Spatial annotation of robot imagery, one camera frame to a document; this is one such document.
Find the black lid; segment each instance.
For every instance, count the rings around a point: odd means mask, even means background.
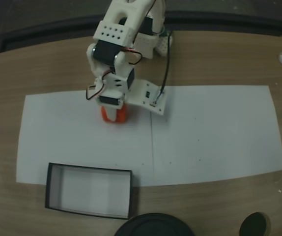
[[[171,215],[139,215],[122,225],[115,236],[195,236],[181,220]]]

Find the black round object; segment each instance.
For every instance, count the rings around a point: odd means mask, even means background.
[[[263,213],[249,215],[242,223],[239,236],[266,236],[269,234],[269,221]]]
[[[195,236],[181,220],[171,215],[139,215],[123,224],[115,236]]]

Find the wooden table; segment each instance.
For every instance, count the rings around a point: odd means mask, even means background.
[[[169,85],[268,85],[282,137],[282,38],[228,32],[175,32]],[[16,183],[16,158],[26,94],[84,90],[93,81],[86,59],[91,37],[0,54],[0,236],[112,236],[125,222],[44,208],[45,186]],[[166,59],[137,66],[138,77],[161,84]],[[139,214],[161,212],[185,221],[197,236],[237,236],[256,211],[282,236],[281,172],[224,181],[139,189]]]

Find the white robotic arm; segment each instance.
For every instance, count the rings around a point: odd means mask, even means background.
[[[134,65],[127,58],[128,53],[138,53],[151,59],[156,47],[162,56],[166,55],[159,45],[165,1],[130,1],[112,0],[93,36],[97,42],[86,53],[97,77],[94,85],[88,87],[86,97],[96,99],[102,106],[103,119],[110,122],[125,121],[125,104],[162,115],[166,103],[165,89],[135,78]]]

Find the red object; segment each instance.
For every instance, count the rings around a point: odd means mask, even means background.
[[[115,121],[111,121],[107,118],[106,110],[104,107],[101,108],[102,118],[106,122],[111,123],[125,123],[126,122],[126,104],[123,104],[120,110],[117,110],[117,116]]]

